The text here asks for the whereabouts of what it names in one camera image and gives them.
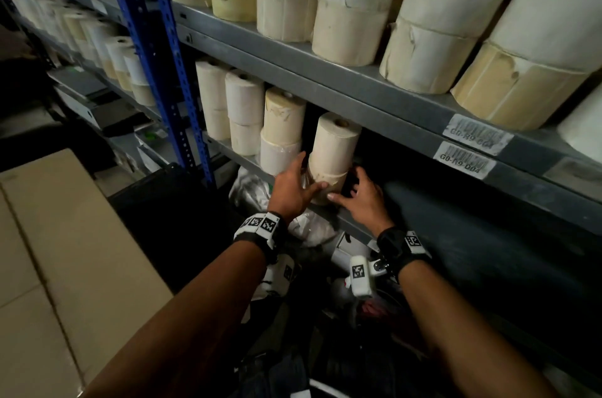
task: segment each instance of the right hand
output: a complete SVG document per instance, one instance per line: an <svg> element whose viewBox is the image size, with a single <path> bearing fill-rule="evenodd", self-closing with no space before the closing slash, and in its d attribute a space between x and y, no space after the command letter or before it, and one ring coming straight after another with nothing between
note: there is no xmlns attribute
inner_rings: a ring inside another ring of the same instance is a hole
<svg viewBox="0 0 602 398"><path fill-rule="evenodd" d="M375 238L387 228L395 227L385 208L382 190L366 174L362 167L355 167L359 183L353 186L351 198L329 193L328 199L347 208L353 219L368 227Z"/></svg>

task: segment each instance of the left hand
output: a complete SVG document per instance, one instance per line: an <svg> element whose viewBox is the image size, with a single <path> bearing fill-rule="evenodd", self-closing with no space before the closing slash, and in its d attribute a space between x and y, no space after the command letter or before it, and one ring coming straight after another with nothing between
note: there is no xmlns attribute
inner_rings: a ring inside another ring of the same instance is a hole
<svg viewBox="0 0 602 398"><path fill-rule="evenodd" d="M301 186L301 165L305 152L297 155L288 168L276 176L268 211L280 214L287 224L305 212L311 199L328 187L327 182L315 182L307 189Z"/></svg>

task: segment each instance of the perforated metal post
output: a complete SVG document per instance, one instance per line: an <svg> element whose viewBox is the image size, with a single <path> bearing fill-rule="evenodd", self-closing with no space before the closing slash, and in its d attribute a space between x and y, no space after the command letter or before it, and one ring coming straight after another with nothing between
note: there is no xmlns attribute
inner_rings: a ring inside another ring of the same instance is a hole
<svg viewBox="0 0 602 398"><path fill-rule="evenodd" d="M173 58L169 56L167 35L165 27L161 25L160 14L149 11L145 0L117 2L140 56L157 108L169 128L169 137L177 160L184 168L192 170L196 168L196 164L186 136L185 123L177 110L173 95L177 86L177 72ZM201 160L205 169L206 156L201 154Z"/></svg>
<svg viewBox="0 0 602 398"><path fill-rule="evenodd" d="M172 50L173 60L175 61L177 76L179 78L180 86L182 87L182 93L184 100L186 101L186 107L188 109L188 115L190 117L190 124L194 131L194 140L199 148L200 160L205 172L205 178L209 187L215 187L215 178L213 171L209 166L209 151L207 145L203 141L202 130L199 124L199 104L197 96L192 95L190 90L190 83L188 82L188 76L186 69L184 68L184 61L182 59L182 53L180 51L180 42L177 39L176 24L173 19L172 11L172 0L158 0L159 8L161 9L161 16L165 29L167 29L167 39L169 40L169 46Z"/></svg>

